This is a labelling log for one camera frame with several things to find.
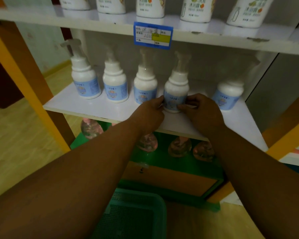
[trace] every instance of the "price tag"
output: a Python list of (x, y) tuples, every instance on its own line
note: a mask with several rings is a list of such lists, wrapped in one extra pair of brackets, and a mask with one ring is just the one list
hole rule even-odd
[(134, 22), (134, 44), (158, 49), (170, 49), (173, 27)]

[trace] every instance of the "green basket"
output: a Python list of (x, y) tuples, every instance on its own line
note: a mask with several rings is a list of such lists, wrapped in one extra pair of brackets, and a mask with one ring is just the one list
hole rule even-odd
[(166, 206), (157, 194), (117, 188), (90, 239), (166, 238)]

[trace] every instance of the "wallpaper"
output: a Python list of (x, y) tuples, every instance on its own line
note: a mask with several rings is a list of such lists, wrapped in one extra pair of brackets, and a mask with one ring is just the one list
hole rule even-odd
[[(4, 2), (7, 7), (52, 5), (51, 0), (4, 0)], [(67, 52), (60, 47), (64, 38), (59, 27), (21, 22), (16, 22), (16, 25), (41, 72), (69, 59)]]

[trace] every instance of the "floor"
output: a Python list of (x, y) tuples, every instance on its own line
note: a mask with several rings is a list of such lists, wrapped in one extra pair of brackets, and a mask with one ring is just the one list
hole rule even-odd
[[(47, 77), (53, 94), (72, 82), (66, 67)], [(65, 115), (75, 136), (80, 117)], [(25, 99), (0, 109), (0, 194), (62, 155), (54, 139)], [(167, 238), (262, 239), (244, 207), (223, 203), (218, 213), (166, 202)]]

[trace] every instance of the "yellow baseboard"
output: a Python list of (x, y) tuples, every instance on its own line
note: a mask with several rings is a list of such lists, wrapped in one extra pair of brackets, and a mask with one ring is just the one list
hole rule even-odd
[(42, 75), (44, 78), (47, 78), (48, 76), (58, 72), (60, 69), (63, 69), (64, 67), (67, 67), (68, 65), (71, 64), (71, 60), (66, 60), (53, 68), (49, 69), (48, 71), (42, 72)]

